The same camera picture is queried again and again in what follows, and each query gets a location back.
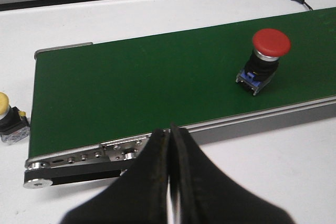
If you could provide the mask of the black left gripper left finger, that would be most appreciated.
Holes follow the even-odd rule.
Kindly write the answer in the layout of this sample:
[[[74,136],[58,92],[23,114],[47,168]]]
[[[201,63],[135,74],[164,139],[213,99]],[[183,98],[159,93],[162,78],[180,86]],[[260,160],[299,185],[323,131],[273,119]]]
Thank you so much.
[[[154,130],[128,170],[61,223],[167,223],[168,140],[163,130]]]

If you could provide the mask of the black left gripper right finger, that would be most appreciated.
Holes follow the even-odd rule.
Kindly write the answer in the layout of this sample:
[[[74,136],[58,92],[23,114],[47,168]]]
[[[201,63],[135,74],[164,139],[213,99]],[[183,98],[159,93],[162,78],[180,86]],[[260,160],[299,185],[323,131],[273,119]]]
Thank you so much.
[[[293,223],[289,214],[233,181],[185,128],[171,124],[170,182],[177,223]]]

